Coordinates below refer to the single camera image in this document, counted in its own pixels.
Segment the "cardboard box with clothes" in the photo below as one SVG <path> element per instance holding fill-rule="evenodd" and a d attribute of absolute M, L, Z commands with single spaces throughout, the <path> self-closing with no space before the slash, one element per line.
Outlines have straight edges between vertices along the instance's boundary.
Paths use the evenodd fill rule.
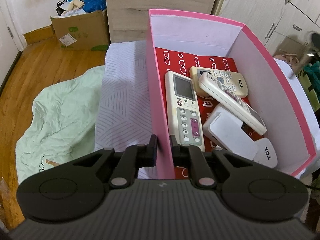
<path fill-rule="evenodd" d="M 51 18 L 52 26 L 64 50 L 106 51 L 110 44 L 107 10 Z"/>

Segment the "white TCL remote control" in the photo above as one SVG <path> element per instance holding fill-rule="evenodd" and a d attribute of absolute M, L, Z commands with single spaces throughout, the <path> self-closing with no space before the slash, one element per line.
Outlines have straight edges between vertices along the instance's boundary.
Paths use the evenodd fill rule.
<path fill-rule="evenodd" d="M 270 140 L 261 138 L 256 140 L 255 144 L 258 151 L 253 161 L 270 168 L 275 168 L 278 165 L 278 158 Z"/>

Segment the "light wooden board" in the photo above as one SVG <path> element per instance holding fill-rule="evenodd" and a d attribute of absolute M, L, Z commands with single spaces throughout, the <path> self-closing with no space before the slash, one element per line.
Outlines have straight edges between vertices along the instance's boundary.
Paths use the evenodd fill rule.
<path fill-rule="evenodd" d="M 215 0 L 106 0 L 112 43 L 144 40 L 149 9 L 174 9 L 210 14 Z"/>

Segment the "cream remote with grey screen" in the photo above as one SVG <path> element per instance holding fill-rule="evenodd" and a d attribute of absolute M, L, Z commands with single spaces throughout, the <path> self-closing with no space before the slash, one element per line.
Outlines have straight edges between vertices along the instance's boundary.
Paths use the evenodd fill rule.
<path fill-rule="evenodd" d="M 180 145 L 194 145 L 205 150 L 197 95 L 193 80 L 170 71 L 165 74 L 165 92 L 169 134 Z"/>

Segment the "white door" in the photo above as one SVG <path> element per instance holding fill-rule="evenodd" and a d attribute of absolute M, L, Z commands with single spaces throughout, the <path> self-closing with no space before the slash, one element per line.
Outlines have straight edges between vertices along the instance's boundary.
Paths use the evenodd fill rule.
<path fill-rule="evenodd" d="M 1 0 L 1 86 L 25 47 L 12 20 L 7 0 Z"/>

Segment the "beige wardrobe cabinet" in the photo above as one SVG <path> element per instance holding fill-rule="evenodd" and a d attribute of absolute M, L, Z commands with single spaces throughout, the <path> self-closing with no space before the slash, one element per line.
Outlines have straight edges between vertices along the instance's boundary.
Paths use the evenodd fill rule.
<path fill-rule="evenodd" d="M 302 57 L 319 32 L 319 0 L 215 0 L 213 14 L 247 25 L 271 55 Z"/>

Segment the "beige TCL remote control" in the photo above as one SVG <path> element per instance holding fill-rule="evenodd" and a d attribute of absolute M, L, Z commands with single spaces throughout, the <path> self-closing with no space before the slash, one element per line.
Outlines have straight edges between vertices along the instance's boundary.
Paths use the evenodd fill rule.
<path fill-rule="evenodd" d="M 189 70 L 190 78 L 194 82 L 195 92 L 198 96 L 209 96 L 205 91 L 199 87 L 200 76 L 208 72 L 222 84 L 226 85 L 240 98 L 245 98 L 248 96 L 248 88 L 246 81 L 242 74 L 238 72 L 230 72 L 226 70 L 211 69 L 204 67 L 191 67 Z"/>

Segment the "white rectangular power bank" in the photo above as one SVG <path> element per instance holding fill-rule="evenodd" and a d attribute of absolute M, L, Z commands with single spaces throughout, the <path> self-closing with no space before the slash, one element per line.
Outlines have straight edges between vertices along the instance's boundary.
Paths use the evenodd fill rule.
<path fill-rule="evenodd" d="M 253 160 L 258 147 L 241 128 L 243 122 L 218 104 L 202 125 L 203 134 L 221 148 L 243 158 Z"/>

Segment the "white patterned table cloth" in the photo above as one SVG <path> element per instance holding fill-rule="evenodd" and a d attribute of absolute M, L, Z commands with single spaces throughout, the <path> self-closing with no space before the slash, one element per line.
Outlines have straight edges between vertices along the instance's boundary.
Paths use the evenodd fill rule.
<path fill-rule="evenodd" d="M 110 45 L 105 58 L 94 149 L 124 151 L 152 135 L 146 42 Z"/>

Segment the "pink storage box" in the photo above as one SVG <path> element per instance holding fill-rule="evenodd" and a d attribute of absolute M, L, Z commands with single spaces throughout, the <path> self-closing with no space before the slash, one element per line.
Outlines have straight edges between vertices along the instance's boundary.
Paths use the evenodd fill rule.
<path fill-rule="evenodd" d="M 249 101 L 267 127 L 278 170 L 296 178 L 319 161 L 319 125 L 296 79 L 289 80 L 264 45 L 243 23 L 198 12 L 151 9 L 146 42 L 152 130 L 159 139 L 157 171 L 174 178 L 168 123 L 157 48 L 197 56 L 234 59 L 249 88 Z"/>

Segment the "mint green blanket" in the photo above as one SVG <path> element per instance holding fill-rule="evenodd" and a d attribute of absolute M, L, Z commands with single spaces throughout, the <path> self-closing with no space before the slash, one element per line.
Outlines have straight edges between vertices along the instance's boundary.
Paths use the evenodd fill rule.
<path fill-rule="evenodd" d="M 105 67 L 43 89 L 30 127 L 16 143 L 18 182 L 94 150 L 95 122 Z"/>

